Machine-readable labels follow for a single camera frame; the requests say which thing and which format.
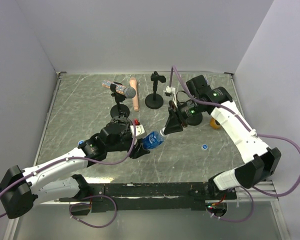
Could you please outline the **orange juice bottle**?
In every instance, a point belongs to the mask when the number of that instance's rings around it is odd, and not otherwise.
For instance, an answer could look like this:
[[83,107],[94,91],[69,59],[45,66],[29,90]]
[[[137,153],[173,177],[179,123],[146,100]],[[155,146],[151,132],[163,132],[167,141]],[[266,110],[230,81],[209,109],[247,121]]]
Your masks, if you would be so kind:
[[219,122],[217,120],[215,120],[214,118],[210,119],[209,125],[214,129],[214,130],[218,130],[221,128],[221,125],[219,124]]

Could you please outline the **blue label water bottle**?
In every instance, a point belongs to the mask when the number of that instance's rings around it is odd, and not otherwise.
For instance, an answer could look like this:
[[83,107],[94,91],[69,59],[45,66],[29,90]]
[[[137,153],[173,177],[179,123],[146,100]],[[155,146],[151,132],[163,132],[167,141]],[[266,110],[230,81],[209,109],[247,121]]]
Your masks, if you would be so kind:
[[165,140],[166,136],[162,136],[160,131],[152,131],[143,138],[143,144],[146,149],[152,150],[160,146]]

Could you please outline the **orange bottle cap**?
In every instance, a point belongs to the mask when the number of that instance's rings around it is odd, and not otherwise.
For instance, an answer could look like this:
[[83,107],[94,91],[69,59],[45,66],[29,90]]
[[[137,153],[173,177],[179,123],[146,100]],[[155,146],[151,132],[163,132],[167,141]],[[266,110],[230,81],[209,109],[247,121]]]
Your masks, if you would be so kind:
[[203,145],[201,146],[201,149],[202,149],[202,150],[207,150],[207,149],[208,149],[208,146],[207,146],[206,144],[203,144]]

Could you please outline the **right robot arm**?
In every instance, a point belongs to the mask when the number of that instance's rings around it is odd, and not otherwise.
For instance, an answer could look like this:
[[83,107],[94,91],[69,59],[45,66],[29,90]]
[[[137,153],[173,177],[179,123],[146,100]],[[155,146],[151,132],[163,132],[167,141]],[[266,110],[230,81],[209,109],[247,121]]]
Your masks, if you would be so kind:
[[208,193],[213,199],[220,199],[226,190],[235,187],[251,188],[273,175],[282,156],[278,148],[270,148],[257,136],[241,115],[229,92],[222,86],[212,89],[203,75],[186,82],[191,99],[177,100],[175,88],[168,86],[165,94],[172,96],[168,102],[168,119],[161,130],[163,135],[183,131],[188,119],[203,112],[208,113],[228,134],[243,164],[211,177]]

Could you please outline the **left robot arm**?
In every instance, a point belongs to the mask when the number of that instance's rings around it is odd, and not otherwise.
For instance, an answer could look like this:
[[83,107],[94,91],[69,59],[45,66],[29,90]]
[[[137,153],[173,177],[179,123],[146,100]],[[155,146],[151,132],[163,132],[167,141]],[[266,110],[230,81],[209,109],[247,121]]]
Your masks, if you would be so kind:
[[58,179],[94,164],[111,165],[105,161],[109,152],[124,151],[131,159],[149,154],[142,143],[146,134],[141,124],[112,122],[62,156],[24,169],[10,167],[0,182],[0,202],[5,210],[0,218],[19,218],[34,206],[58,198],[85,200],[89,186],[82,176]]

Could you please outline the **white water bottle cap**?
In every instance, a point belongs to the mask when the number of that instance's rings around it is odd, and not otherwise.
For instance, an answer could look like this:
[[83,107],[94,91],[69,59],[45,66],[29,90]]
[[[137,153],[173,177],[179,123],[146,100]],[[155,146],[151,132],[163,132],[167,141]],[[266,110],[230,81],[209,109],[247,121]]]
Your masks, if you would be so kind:
[[160,130],[160,134],[161,134],[162,136],[166,136],[166,134],[165,134],[165,128],[162,128],[162,129]]

